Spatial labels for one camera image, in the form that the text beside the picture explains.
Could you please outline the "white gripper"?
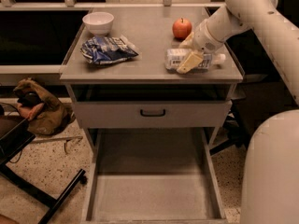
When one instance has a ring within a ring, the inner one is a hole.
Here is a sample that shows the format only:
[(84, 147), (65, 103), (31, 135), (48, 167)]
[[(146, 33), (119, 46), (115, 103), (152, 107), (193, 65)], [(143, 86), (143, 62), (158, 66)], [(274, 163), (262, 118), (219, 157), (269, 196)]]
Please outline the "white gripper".
[[(223, 44), (224, 40), (217, 37), (217, 24), (211, 19), (203, 20), (180, 44), (180, 49), (193, 49), (204, 53), (214, 53)], [(204, 60), (204, 54), (190, 51), (180, 63), (177, 72), (186, 74), (197, 67)]]

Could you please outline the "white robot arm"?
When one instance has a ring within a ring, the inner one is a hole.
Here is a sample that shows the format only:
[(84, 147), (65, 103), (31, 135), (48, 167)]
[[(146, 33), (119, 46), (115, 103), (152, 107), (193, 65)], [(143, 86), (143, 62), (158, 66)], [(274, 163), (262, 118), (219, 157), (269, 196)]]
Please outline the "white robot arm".
[[(229, 37), (258, 37), (294, 99), (299, 97), (299, 29), (277, 11), (278, 0), (225, 0), (183, 42), (213, 53)], [(299, 110), (264, 121), (249, 142), (240, 224), (299, 224)]]

